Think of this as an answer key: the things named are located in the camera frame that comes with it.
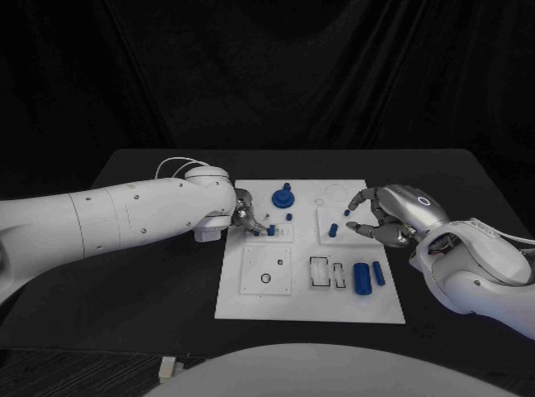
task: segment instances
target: black table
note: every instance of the black table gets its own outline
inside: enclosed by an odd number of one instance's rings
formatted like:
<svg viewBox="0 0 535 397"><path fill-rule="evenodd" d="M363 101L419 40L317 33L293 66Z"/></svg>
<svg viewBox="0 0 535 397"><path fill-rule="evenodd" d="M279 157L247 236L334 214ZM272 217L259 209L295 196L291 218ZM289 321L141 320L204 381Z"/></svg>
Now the black table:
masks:
<svg viewBox="0 0 535 397"><path fill-rule="evenodd" d="M432 194L454 219L477 217L530 237L468 151L122 150L93 187L152 179L161 161L175 155L223 167L233 180L410 184ZM162 176L179 165L166 163ZM48 271L25 287L0 328L0 348L211 358L273 343L318 342L402 353L458 370L535 374L535 341L494 319L442 306L409 264L412 248L387 249L406 325L216 320L226 233L205 244L188 233Z"/></svg>

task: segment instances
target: white board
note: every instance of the white board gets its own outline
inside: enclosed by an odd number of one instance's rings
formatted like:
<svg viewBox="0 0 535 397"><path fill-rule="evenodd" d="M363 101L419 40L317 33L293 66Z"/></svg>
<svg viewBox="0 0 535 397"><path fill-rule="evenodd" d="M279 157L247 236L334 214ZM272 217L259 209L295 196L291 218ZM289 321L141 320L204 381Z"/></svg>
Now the white board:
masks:
<svg viewBox="0 0 535 397"><path fill-rule="evenodd" d="M292 185L295 204L288 209L280 209L273 205L272 196L283 188L286 182ZM252 193L257 221L267 227L275 224L292 225L292 228L280 226L286 229L285 240L269 241L267 237L259 237L255 240L255 236L250 236L242 227L230 227L216 317L405 324L384 246L348 231L345 226L347 222L361 219L377 224L370 212L370 203L364 203L348 217L344 216L351 198L367 187L366 181L354 179L239 180L236 186ZM324 231L321 228L319 232L318 208L324 208L321 213L325 212L325 208L337 209L337 213L332 213L322 222L330 222L335 216L343 219L343 216L345 219L343 223L338 223L338 236L351 232L355 241L361 244L353 245L345 241L341 243L341 239L332 238L330 239L335 242L321 244L321 241L325 241L321 233L325 232L328 235L328 230ZM288 213L292 213L292 221L286 220ZM289 238L289 231L292 231L293 239ZM291 249L292 294L242 294L243 273L250 272L250 269L244 270L244 249L252 247ZM312 287L312 256L328 258L331 277L334 277L334 263L343 264L347 288L337 288L334 278L331 287ZM366 262L373 265L374 261L381 263L387 284L379 286L371 273L373 293L358 295L354 292L354 264Z"/></svg>

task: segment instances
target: black backdrop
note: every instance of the black backdrop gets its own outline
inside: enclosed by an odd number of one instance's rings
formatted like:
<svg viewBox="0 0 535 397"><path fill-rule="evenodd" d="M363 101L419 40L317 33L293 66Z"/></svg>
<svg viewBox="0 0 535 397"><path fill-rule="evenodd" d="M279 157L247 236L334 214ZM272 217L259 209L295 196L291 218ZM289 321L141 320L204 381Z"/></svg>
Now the black backdrop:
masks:
<svg viewBox="0 0 535 397"><path fill-rule="evenodd" d="M535 0L0 2L0 199L123 147L462 147L535 236Z"/></svg>

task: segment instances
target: white cable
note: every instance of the white cable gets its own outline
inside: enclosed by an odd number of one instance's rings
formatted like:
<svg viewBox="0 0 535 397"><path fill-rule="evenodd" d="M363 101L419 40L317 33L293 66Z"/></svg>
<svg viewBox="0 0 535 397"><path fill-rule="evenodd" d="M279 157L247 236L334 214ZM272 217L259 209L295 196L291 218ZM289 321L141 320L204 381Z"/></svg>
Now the white cable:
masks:
<svg viewBox="0 0 535 397"><path fill-rule="evenodd" d="M172 175L172 178L175 178L175 176L178 175L178 173L182 171L182 168L187 167L187 166L191 165L191 164L201 164L201 162L200 162L200 161L191 161L191 162L188 162L188 163L178 169L178 171L177 171L175 174Z"/></svg>
<svg viewBox="0 0 535 397"><path fill-rule="evenodd" d="M475 222L482 223L497 234L500 234L504 237L508 237L510 239L513 239L517 242L524 242L526 244L532 244L535 246L535 240L530 240L527 238L521 238L521 237L516 237L510 234L506 234L504 232L501 232L497 228L494 228L491 225L488 225L487 223L484 223L480 219L472 218L471 219Z"/></svg>
<svg viewBox="0 0 535 397"><path fill-rule="evenodd" d="M200 161L200 160L194 160L194 159L191 159L190 157L171 157L169 159L166 159L162 163L161 163L161 165L158 166L158 170L156 170L156 177L155 177L155 179L158 179L158 174L161 173L161 167L162 167L162 164L166 162L166 161L171 161L171 160L191 160L191 161L197 161L201 165L207 165L207 166L210 166L210 164L208 163L204 163L203 161Z"/></svg>

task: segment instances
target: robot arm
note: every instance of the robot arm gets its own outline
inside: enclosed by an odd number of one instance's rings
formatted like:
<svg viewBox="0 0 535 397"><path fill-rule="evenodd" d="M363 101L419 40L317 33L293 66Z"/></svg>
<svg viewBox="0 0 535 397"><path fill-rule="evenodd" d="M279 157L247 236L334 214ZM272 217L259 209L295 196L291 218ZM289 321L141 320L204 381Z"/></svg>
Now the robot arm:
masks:
<svg viewBox="0 0 535 397"><path fill-rule="evenodd" d="M350 209L367 199L380 226L347 226L386 246L406 247L415 238L410 264L441 303L456 313L495 318L535 340L535 250L520 251L501 237L506 234L474 218L451 222L441 204L419 189L364 189Z"/></svg>
<svg viewBox="0 0 535 397"><path fill-rule="evenodd" d="M204 166L185 176L0 201L0 304L34 277L90 256L192 230L197 241L218 240L233 223L266 233L229 173Z"/></svg>

